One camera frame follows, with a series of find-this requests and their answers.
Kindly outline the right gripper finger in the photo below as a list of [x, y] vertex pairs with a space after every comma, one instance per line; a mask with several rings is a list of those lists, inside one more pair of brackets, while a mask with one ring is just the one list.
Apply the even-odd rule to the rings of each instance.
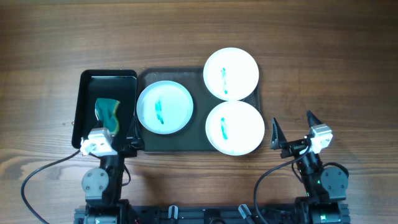
[[323, 124], [310, 110], [307, 111], [307, 121], [310, 127]]
[[287, 140], [275, 118], [272, 119], [272, 136], [270, 148], [273, 150], [282, 149], [287, 145]]

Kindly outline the green yellow sponge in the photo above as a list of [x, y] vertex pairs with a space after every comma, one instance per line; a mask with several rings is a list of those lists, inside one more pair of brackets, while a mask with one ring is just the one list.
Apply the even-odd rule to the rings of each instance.
[[95, 115], [102, 126], [113, 136], [119, 132], [119, 120], [117, 110], [120, 102], [109, 98], [97, 98], [95, 102]]

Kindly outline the white plate stained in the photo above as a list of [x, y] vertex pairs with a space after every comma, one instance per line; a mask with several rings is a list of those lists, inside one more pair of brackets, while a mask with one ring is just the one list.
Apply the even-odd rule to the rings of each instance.
[[181, 84], [170, 80], [150, 84], [137, 100], [137, 117], [147, 130], [172, 134], [181, 130], [193, 114], [193, 98]]

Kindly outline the white plate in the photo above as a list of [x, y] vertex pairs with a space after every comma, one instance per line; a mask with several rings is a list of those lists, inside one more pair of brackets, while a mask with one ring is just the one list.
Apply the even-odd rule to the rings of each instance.
[[252, 105], [225, 101], [210, 111], [205, 132], [216, 150], [230, 156], [242, 156], [261, 144], [265, 124], [260, 112]]
[[210, 55], [203, 68], [203, 81], [221, 100], [242, 100], [257, 87], [259, 67], [246, 51], [227, 47]]

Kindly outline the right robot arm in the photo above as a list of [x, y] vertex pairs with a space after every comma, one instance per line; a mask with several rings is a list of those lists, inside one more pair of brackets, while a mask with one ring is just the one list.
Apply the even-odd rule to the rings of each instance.
[[297, 197], [299, 223], [350, 223], [346, 200], [349, 172], [336, 162], [324, 164], [320, 152], [333, 138], [332, 130], [311, 111], [307, 112], [309, 132], [302, 139], [288, 141], [276, 119], [272, 120], [271, 149], [281, 150], [281, 158], [292, 157], [292, 164], [307, 193]]

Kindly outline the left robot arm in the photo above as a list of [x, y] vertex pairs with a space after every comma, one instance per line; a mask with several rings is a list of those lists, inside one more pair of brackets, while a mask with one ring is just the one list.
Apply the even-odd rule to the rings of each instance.
[[125, 159], [136, 157], [144, 148], [138, 120], [131, 118], [129, 129], [116, 134], [101, 118], [81, 134], [80, 151], [99, 159], [99, 167], [90, 169], [82, 178], [85, 208], [75, 212], [75, 223], [140, 223], [141, 219], [128, 199], [121, 198]]

